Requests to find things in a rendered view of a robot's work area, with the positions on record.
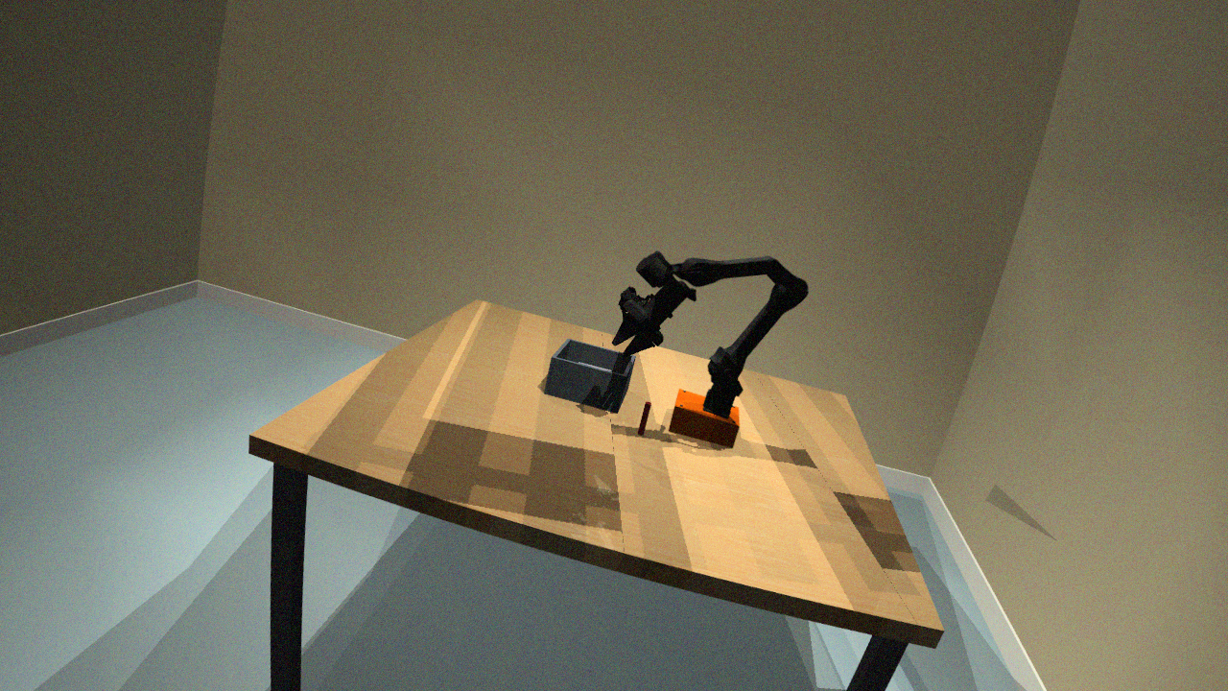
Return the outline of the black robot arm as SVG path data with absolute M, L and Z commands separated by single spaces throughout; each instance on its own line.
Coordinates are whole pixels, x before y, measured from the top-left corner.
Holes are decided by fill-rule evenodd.
M 743 279 L 768 274 L 772 281 L 772 293 L 770 301 L 763 311 L 758 312 L 752 324 L 745 328 L 740 338 L 729 349 L 722 349 L 709 357 L 709 373 L 712 382 L 711 389 L 702 398 L 702 412 L 713 412 L 722 419 L 729 419 L 734 396 L 740 396 L 740 373 L 756 344 L 763 341 L 765 334 L 770 331 L 779 318 L 787 311 L 795 309 L 807 295 L 810 293 L 804 279 L 798 279 L 792 272 L 787 272 L 776 259 L 770 255 L 734 259 L 734 261 L 709 261 L 709 259 L 689 258 L 682 264 L 670 264 L 661 252 L 642 258 L 636 271 L 640 272 L 650 287 L 662 287 L 658 295 L 670 303 L 673 309 L 686 297 L 698 301 L 698 288 L 690 288 L 685 279 L 694 287 L 712 284 L 723 279 Z M 678 275 L 674 279 L 673 272 Z

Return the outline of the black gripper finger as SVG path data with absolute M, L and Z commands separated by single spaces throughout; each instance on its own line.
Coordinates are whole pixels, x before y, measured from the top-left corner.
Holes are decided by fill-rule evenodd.
M 623 311 L 623 324 L 620 324 L 616 336 L 612 341 L 612 345 L 616 346 L 620 342 L 625 342 L 632 338 L 632 334 L 639 334 L 642 331 L 642 326 L 639 326 L 637 322 L 634 322 L 626 311 Z
M 637 353 L 637 351 L 652 347 L 655 349 L 655 346 L 656 346 L 655 342 L 651 342 L 648 338 L 645 336 L 645 334 L 639 333 L 635 334 L 635 338 L 632 338 L 632 341 L 630 342 L 630 345 L 628 345 L 626 351 L 623 351 L 623 355 L 624 357 L 630 357 L 630 355 Z

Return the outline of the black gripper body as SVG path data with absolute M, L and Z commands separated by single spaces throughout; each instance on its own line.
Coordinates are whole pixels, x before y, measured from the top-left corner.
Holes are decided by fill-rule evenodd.
M 645 334 L 651 342 L 656 342 L 657 346 L 661 346 L 661 342 L 664 342 L 663 334 L 661 333 L 661 323 L 666 320 L 666 318 L 672 318 L 672 311 L 674 309 L 670 303 L 662 297 L 662 295 L 650 295 L 650 302 L 643 307 L 639 306 L 639 303 L 632 299 L 628 299 L 628 302 L 624 303 L 623 309 L 628 311 L 628 315 L 630 315 L 634 322 L 637 322 L 639 326 L 642 326 L 641 333 Z

